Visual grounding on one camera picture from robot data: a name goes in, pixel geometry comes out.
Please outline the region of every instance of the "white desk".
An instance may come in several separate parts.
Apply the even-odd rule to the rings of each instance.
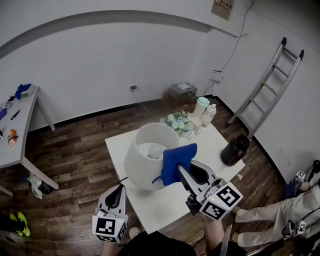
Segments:
[[[30,97],[22,98],[20,100],[15,98],[12,107],[7,109],[6,116],[0,120],[0,130],[2,131],[4,137],[4,140],[0,139],[0,169],[16,164],[22,164],[39,179],[49,184],[51,187],[58,189],[59,185],[57,183],[55,183],[52,179],[43,174],[25,157],[25,146],[28,128],[36,101],[38,102],[43,116],[49,124],[52,131],[56,130],[52,120],[50,119],[49,115],[45,110],[43,101],[41,100],[41,95],[39,94],[38,86],[34,89],[34,92]],[[11,120],[11,117],[18,110],[20,110],[20,113],[13,120]],[[8,140],[6,139],[7,135],[10,133],[10,129],[15,129],[18,135],[17,142],[12,147],[8,146]],[[10,191],[6,190],[3,187],[0,187],[0,190],[10,196],[13,195]]]
[[[124,159],[129,146],[138,130],[107,138],[105,143],[109,150],[114,169],[119,180],[127,177]],[[218,130],[210,124],[191,141],[180,138],[180,146],[197,143],[195,160],[212,168],[217,177],[229,182],[245,166],[240,160],[234,166],[226,166],[220,160],[220,152],[228,144]],[[127,197],[145,231],[150,234],[189,213],[186,201],[189,192],[181,182],[174,183],[161,190],[148,191],[135,186],[129,179],[122,181]]]

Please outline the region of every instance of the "electrical outlet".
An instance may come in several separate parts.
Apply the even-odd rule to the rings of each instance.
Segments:
[[[212,73],[213,73],[212,80],[217,81],[217,82],[221,82],[222,79],[224,79],[224,74],[222,72],[218,72],[218,71],[213,70]]]
[[[130,90],[131,90],[131,91],[134,91],[134,90],[136,90],[136,89],[138,89],[138,86],[136,86],[135,84],[130,85]]]

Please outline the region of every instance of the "robotic arm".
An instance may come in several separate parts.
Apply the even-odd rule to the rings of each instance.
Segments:
[[[184,188],[190,192],[186,205],[192,215],[201,212],[218,221],[227,215],[243,198],[231,183],[217,178],[212,169],[195,160],[189,170],[178,166]],[[100,240],[120,243],[128,226],[126,210],[127,192],[124,185],[113,186],[104,192],[92,216],[92,233]]]
[[[190,192],[185,203],[192,215],[201,212],[219,221],[243,198],[231,182],[217,178],[212,169],[201,162],[192,160],[189,170],[179,165],[178,171],[184,188]]]
[[[120,243],[128,226],[126,187],[118,184],[104,192],[92,216],[92,233],[100,240]]]

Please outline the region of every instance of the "wooden floor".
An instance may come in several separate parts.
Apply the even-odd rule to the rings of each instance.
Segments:
[[[171,111],[160,100],[146,106],[158,117]],[[194,105],[188,104],[177,109],[181,108],[192,112]],[[40,200],[24,181],[24,176],[28,173],[22,166],[1,170],[0,185],[13,191],[13,198],[0,193],[0,210],[6,214],[23,212],[31,236],[20,237],[0,231],[0,246],[12,255],[25,255],[16,244],[3,238],[10,236],[27,250],[28,255],[98,255],[102,242],[92,234],[92,215],[99,196],[118,182],[105,139],[138,129],[146,123],[157,122],[158,117],[150,116],[142,106],[135,106],[61,126],[55,132],[28,135],[26,157],[55,180],[60,189],[44,195]],[[217,103],[217,115],[212,123],[227,141],[245,134],[237,123],[225,127],[229,118],[227,110]],[[283,194],[284,184],[254,142],[243,160],[246,164],[240,172],[243,178],[240,180],[236,176],[232,180],[244,195],[240,206],[251,209],[278,202]],[[129,215],[129,228],[140,226],[129,202],[126,212]],[[231,214],[223,220],[225,226],[233,222]],[[233,230],[263,231],[271,225],[260,221],[234,224]],[[194,245],[204,235],[202,215],[187,214],[161,232],[170,238]],[[204,241],[195,250],[198,256],[203,255]],[[294,247],[289,244],[274,255],[287,256],[293,250]]]

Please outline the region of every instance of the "white pants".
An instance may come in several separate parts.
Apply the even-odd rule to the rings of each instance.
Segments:
[[[236,223],[252,221],[272,221],[275,225],[267,231],[240,233],[238,244],[241,247],[257,246],[281,239],[282,230],[286,226],[286,212],[290,208],[288,201],[281,201],[266,207],[258,207],[252,210],[241,209],[235,216]]]

